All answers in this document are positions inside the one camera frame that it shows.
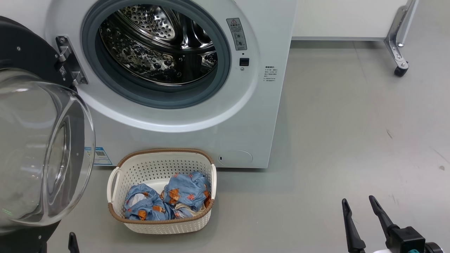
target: blue label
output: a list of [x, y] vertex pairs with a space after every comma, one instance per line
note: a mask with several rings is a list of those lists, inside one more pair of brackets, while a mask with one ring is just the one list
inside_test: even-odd
[[[92, 155], [92, 148], [91, 147], [85, 147], [85, 151], [89, 156]], [[112, 165], [113, 163], [109, 159], [108, 155], [106, 154], [106, 151], [102, 147], [95, 147], [95, 153], [94, 153], [94, 165], [99, 166], [108, 166]]]

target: white plastic basket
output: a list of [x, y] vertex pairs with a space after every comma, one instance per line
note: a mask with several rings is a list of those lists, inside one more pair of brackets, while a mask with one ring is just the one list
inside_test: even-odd
[[[211, 183], [211, 202], [200, 215], [167, 221], [125, 219], [125, 197], [133, 185], [145, 183], [158, 193], [175, 173], [198, 171]], [[216, 197], [216, 167], [206, 153], [196, 149], [151, 149], [123, 158], [108, 180], [107, 198], [111, 215], [129, 229], [144, 234], [180, 234], [202, 229], [209, 221]]]

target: warning label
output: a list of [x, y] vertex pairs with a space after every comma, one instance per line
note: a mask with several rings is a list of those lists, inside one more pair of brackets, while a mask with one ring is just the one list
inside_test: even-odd
[[236, 50], [247, 50], [247, 42], [245, 41], [244, 30], [242, 29], [239, 18], [228, 18], [226, 21], [231, 31], [231, 35], [233, 35]]
[[264, 68], [263, 81], [275, 81], [277, 77], [278, 69], [275, 66], [266, 66]]
[[91, 147], [85, 147], [85, 151], [87, 152], [88, 156], [94, 155], [94, 165], [110, 166], [113, 164], [106, 154], [105, 149], [103, 149], [102, 147], [96, 147], [94, 154], [92, 154]]

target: basket handle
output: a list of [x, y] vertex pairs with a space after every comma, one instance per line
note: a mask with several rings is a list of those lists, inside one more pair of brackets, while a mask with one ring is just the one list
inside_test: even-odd
[[212, 187], [211, 187], [211, 199], [216, 199], [216, 188], [217, 188], [217, 171], [216, 166], [211, 164], [212, 166]]
[[[116, 178], [116, 184], [114, 186], [114, 192], [112, 193], [112, 198], [111, 198], [111, 186], [113, 185], [113, 179], [114, 177], [117, 175]], [[114, 201], [114, 199], [116, 198], [116, 191], [117, 191], [117, 185], [119, 184], [119, 178], [120, 178], [120, 167], [116, 167], [112, 172], [111, 175], [109, 175], [109, 179], [108, 179], [108, 186], [106, 188], [106, 197], [108, 198], [108, 202], [112, 203]]]

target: qr code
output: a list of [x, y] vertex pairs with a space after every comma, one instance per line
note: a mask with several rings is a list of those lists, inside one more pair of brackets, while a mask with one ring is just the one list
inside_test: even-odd
[[106, 156], [105, 152], [103, 152], [103, 151], [96, 151], [95, 154], [97, 156]]
[[63, 77], [65, 77], [66, 74], [67, 74], [66, 69], [64, 68], [64, 66], [61, 66], [61, 68], [59, 69], [59, 72], [61, 73], [61, 75], [62, 75]]

